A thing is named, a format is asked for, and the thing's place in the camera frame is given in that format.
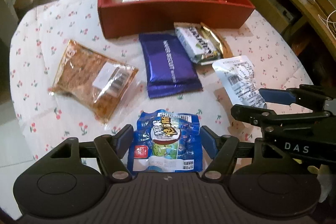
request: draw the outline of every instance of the purple snack package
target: purple snack package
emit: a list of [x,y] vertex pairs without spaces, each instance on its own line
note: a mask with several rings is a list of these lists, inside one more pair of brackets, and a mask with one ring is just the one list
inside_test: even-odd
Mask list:
[[139,34],[147,71],[149,98],[202,89],[179,39],[170,34]]

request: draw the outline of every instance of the gold snack package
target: gold snack package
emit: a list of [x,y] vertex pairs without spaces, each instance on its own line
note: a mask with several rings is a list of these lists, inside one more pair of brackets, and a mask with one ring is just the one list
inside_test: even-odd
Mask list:
[[70,93],[108,122],[138,69],[70,40],[51,91]]
[[225,39],[204,23],[175,22],[174,27],[178,39],[192,62],[208,65],[218,59],[233,57]]

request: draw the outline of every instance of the tile floor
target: tile floor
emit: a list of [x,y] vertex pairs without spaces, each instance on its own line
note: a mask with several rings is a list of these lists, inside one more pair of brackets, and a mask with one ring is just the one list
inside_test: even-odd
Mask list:
[[[55,0],[36,0],[34,4],[41,5],[51,1]],[[13,184],[34,161],[21,134],[11,102],[6,48],[0,48],[0,68],[0,207],[17,219],[21,213],[13,196]]]

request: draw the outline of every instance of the round table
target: round table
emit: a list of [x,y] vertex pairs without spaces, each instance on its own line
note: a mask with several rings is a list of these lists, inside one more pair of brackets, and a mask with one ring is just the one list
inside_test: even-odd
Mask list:
[[[219,30],[234,55],[252,61],[259,88],[285,89],[312,84],[302,64],[280,34],[254,11],[240,29]],[[136,94],[107,125],[71,97],[50,95],[49,88],[69,39],[101,54],[139,68]],[[218,135],[231,134],[241,141],[261,137],[260,128],[245,127],[230,115],[231,102],[211,65],[197,66],[202,92],[150,100],[146,69],[138,36],[104,39],[97,13],[97,0],[59,0],[29,11],[15,32],[10,50],[10,87],[23,135],[38,160],[68,137],[92,141],[102,134],[115,134],[126,124],[136,128],[142,111],[158,108],[199,116]],[[277,113],[306,112],[301,106],[268,104]]]

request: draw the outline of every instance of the open box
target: open box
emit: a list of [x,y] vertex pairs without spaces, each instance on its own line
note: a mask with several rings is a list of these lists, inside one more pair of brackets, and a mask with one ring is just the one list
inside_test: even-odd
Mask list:
[[105,38],[174,28],[174,22],[204,22],[211,28],[240,28],[254,10],[249,0],[98,0]]

